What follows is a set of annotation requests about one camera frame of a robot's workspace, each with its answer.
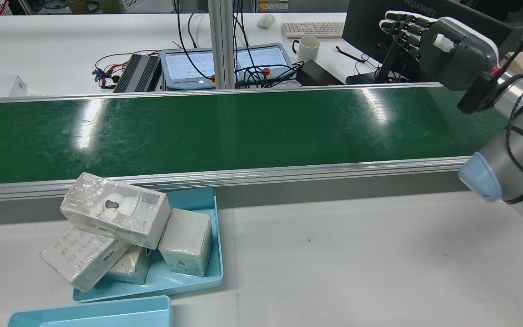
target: plastic wrap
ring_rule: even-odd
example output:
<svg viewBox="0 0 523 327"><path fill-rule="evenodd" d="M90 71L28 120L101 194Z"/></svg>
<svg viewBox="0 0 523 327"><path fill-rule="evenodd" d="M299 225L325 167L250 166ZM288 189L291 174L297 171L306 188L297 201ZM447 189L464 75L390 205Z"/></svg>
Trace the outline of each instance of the plastic wrap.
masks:
<svg viewBox="0 0 523 327"><path fill-rule="evenodd" d="M108 270L106 277L115 281L144 284L151 266L152 251L149 248L131 246Z"/></svg>
<svg viewBox="0 0 523 327"><path fill-rule="evenodd" d="M39 256L82 292L88 292L130 244L71 226Z"/></svg>
<svg viewBox="0 0 523 327"><path fill-rule="evenodd" d="M165 193L82 173L60 210L77 228L156 249L170 213Z"/></svg>
<svg viewBox="0 0 523 327"><path fill-rule="evenodd" d="M205 276L212 248L211 217L173 209L158 250L174 273Z"/></svg>

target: white mug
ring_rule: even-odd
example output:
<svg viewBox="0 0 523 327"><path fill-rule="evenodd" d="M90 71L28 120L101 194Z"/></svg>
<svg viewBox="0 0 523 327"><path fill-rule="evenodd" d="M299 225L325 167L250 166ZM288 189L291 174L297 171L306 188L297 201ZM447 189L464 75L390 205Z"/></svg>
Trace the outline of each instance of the white mug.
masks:
<svg viewBox="0 0 523 327"><path fill-rule="evenodd" d="M300 44L298 51L294 48L296 43ZM307 62L308 60L316 61L318 48L320 48L320 40L313 36L304 36L299 40L294 40L292 43L292 51L298 55L297 60L303 62Z"/></svg>

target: keyboard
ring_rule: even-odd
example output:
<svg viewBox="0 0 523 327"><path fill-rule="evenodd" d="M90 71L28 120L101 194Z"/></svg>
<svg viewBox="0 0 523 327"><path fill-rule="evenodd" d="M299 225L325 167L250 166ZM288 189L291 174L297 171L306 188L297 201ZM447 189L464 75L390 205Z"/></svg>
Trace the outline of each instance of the keyboard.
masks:
<svg viewBox="0 0 523 327"><path fill-rule="evenodd" d="M318 39L340 39L344 30L343 21L330 23L282 23L282 33L288 39L313 36Z"/></svg>

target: computer monitor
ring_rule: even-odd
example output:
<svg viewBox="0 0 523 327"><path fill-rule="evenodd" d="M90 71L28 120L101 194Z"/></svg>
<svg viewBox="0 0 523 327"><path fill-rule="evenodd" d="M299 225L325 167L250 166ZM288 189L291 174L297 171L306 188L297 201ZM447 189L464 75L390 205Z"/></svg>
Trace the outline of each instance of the computer monitor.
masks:
<svg viewBox="0 0 523 327"><path fill-rule="evenodd" d="M414 12L427 17L455 18L501 46L512 28L492 17L452 0L351 0L342 38L378 62L383 62L393 39L379 27L389 10ZM410 81L433 81L405 51L399 51L391 70Z"/></svg>

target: monitor stand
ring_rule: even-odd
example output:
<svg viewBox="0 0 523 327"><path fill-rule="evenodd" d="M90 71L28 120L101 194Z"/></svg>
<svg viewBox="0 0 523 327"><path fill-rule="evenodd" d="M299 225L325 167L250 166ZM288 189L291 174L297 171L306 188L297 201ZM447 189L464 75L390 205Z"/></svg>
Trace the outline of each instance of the monitor stand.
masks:
<svg viewBox="0 0 523 327"><path fill-rule="evenodd" d="M388 52L386 52L385 60L382 62L382 66L378 69L378 74L375 78L375 72L358 74L354 76L349 76L346 78L347 85L354 84L380 84L386 83L386 79L389 76L390 70L397 59L397 55L401 50L401 46L397 41L393 41L390 44Z"/></svg>

